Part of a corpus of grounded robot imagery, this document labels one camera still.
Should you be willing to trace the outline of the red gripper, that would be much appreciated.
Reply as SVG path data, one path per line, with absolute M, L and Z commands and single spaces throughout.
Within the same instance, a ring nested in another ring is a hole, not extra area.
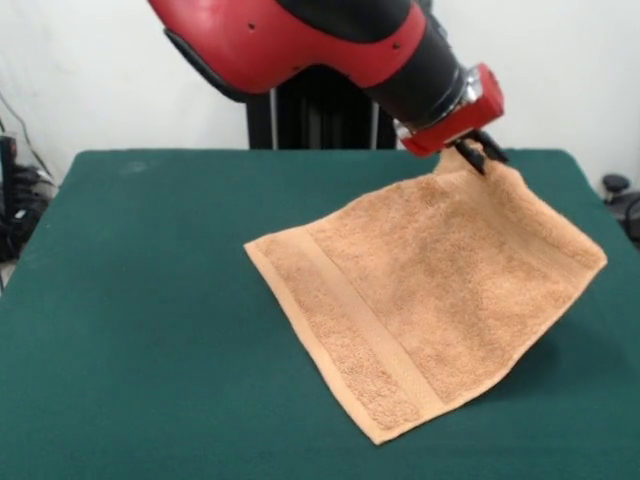
M 503 116 L 504 94 L 485 63 L 469 69 L 464 79 L 460 102 L 442 119 L 422 129 L 397 122 L 397 136 L 417 156 L 428 156 L 454 145 L 456 152 L 478 174 L 484 175 L 487 157 L 501 163 L 509 161 L 499 144 L 483 130 Z

